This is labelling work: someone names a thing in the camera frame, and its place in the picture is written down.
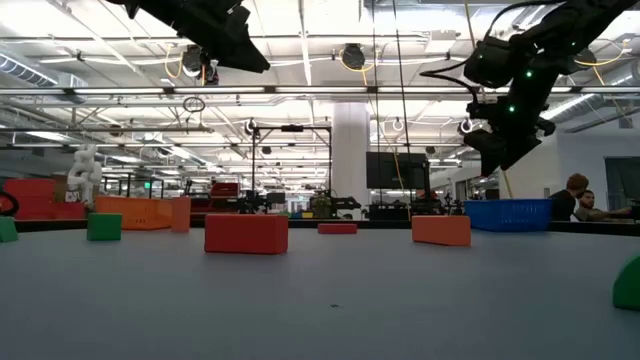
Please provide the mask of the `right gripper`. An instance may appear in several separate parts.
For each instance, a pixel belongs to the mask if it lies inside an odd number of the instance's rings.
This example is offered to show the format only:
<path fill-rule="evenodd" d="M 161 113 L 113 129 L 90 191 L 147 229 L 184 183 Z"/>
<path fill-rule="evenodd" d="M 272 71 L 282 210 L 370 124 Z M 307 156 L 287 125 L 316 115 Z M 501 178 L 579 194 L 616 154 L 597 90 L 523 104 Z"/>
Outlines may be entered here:
<path fill-rule="evenodd" d="M 488 122 L 490 131 L 472 131 L 464 136 L 464 143 L 480 153 L 482 176 L 491 175 L 500 163 L 502 170 L 508 170 L 542 143 L 537 135 L 555 133 L 556 125 L 540 116 L 549 107 L 547 98 L 510 94 L 479 103 L 479 118 Z"/>

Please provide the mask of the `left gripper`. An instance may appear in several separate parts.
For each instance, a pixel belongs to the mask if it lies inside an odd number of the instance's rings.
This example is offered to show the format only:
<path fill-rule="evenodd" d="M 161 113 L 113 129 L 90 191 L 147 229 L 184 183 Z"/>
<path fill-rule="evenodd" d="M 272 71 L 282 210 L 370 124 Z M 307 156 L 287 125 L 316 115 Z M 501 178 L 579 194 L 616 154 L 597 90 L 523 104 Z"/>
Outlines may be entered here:
<path fill-rule="evenodd" d="M 263 73 L 270 63 L 246 36 L 250 11 L 240 1 L 170 0 L 159 6 L 179 37 L 199 45 L 220 66 Z"/>

